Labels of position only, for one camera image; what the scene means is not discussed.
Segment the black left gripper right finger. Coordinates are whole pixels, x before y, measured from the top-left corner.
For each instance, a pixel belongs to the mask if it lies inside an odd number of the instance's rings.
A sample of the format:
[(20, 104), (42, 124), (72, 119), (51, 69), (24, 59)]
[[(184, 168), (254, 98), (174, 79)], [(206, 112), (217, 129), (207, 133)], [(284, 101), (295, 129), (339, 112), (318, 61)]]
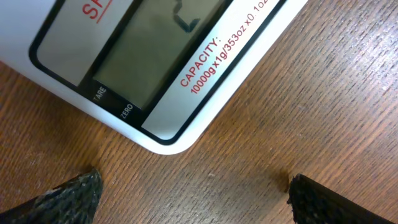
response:
[(287, 203), (298, 224), (392, 224), (302, 174), (290, 182)]

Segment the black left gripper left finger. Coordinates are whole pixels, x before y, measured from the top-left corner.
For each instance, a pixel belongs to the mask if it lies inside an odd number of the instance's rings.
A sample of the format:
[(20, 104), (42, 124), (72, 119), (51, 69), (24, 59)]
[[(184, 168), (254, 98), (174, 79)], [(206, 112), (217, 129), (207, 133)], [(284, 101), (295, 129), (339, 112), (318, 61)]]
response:
[(93, 223), (103, 192), (98, 170), (80, 174), (1, 213), (1, 223)]

